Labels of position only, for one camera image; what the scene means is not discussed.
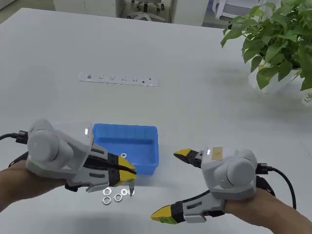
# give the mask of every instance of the metal washer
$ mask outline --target metal washer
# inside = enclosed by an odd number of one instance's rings
[[[133,196],[135,193],[136,193],[136,190],[133,190],[132,196]],[[129,194],[129,196],[130,196],[130,189],[128,190],[128,194]]]
[[[122,201],[122,195],[121,194],[116,194],[114,196],[114,200],[115,200],[115,202],[121,202]]]
[[[126,153],[122,153],[120,156],[123,157],[123,158],[126,158],[127,154]]]
[[[111,204],[112,199],[111,199],[110,196],[106,196],[105,198],[103,198],[102,202],[103,202],[103,204],[104,204],[105,206],[107,206],[107,205]]]
[[[107,187],[106,189],[103,190],[103,195],[104,196],[109,196],[112,193],[112,189]]]
[[[121,193],[121,195],[126,196],[126,195],[128,195],[128,190],[122,189],[122,190],[120,191],[120,193]]]

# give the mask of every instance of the wrist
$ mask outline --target wrist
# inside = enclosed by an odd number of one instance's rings
[[[267,228],[274,234],[308,234],[312,231],[312,223],[294,208],[280,202]]]
[[[9,185],[1,180],[3,172],[0,172],[0,212],[13,203]]]

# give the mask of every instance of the white cabinet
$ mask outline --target white cabinet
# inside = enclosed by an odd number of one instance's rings
[[[172,23],[201,26],[209,0],[171,0]]]
[[[54,5],[56,11],[119,17],[124,0],[54,0]]]
[[[54,0],[56,11],[85,13],[84,0]]]

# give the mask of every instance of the table surface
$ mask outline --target table surface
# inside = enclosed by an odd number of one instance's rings
[[[248,84],[242,39],[221,49],[222,30],[21,9],[0,25],[0,132],[27,130],[38,118],[52,123],[154,125],[159,167],[138,179],[134,197],[103,206],[101,192],[58,188],[11,205],[0,214],[6,233],[264,234],[225,215],[205,224],[166,225],[150,214],[207,188],[201,171],[173,156],[182,148],[228,146],[253,150],[258,161],[292,181],[298,210],[312,218],[311,110],[299,99],[266,96]],[[79,82],[80,72],[154,77],[159,87]],[[0,142],[1,168],[25,152]],[[275,174],[276,195],[291,203]]]

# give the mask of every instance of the label sticker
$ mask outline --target label sticker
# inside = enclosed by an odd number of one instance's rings
[[[213,153],[211,154],[211,160],[221,161],[223,155],[223,147],[213,147]]]

